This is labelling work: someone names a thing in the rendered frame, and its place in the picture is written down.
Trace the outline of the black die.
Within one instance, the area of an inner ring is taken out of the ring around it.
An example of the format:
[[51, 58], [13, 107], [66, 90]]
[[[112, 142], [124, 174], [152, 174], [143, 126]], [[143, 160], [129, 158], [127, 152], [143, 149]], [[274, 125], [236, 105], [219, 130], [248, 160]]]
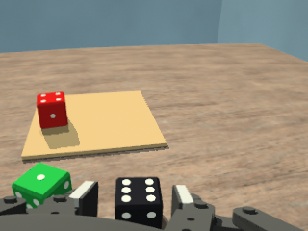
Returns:
[[118, 177], [115, 219], [162, 229], [163, 199], [158, 177]]

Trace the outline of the red die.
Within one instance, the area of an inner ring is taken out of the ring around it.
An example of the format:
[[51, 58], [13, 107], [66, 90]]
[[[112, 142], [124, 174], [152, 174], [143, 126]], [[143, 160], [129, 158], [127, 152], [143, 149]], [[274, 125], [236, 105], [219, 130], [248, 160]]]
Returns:
[[60, 127], [68, 124], [63, 92], [39, 94], [37, 108], [40, 128]]

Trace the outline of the tan flat mat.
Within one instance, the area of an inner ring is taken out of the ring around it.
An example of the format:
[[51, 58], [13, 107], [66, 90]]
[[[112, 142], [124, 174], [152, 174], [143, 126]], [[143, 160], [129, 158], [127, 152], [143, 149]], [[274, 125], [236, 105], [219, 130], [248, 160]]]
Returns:
[[65, 96], [66, 126], [40, 128], [36, 109], [22, 160], [167, 146], [140, 91]]

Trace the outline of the green die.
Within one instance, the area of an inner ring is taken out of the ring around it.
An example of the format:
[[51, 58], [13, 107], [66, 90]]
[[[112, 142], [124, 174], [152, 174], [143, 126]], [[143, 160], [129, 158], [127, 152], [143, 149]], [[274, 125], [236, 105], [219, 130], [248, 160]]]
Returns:
[[37, 163], [12, 183], [13, 194], [26, 199], [26, 208], [43, 205], [46, 198], [72, 190], [70, 173]]

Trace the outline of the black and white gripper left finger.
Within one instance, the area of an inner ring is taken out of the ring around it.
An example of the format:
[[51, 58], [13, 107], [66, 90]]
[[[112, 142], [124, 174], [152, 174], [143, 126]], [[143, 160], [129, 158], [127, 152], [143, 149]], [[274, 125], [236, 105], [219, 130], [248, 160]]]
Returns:
[[[44, 205], [50, 204], [50, 205]], [[98, 182], [85, 181], [65, 195], [54, 195], [37, 208], [26, 209], [26, 199], [16, 196], [0, 198], [0, 216], [12, 214], [70, 214], [97, 217]]]

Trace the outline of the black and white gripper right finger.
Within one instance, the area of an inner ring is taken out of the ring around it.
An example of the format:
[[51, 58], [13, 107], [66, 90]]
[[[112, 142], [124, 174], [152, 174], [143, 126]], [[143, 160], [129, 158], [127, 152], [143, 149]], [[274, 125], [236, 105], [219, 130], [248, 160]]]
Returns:
[[304, 231], [250, 206], [233, 209], [232, 218], [215, 215], [215, 206], [189, 193], [185, 185], [172, 185], [171, 219], [164, 230]]

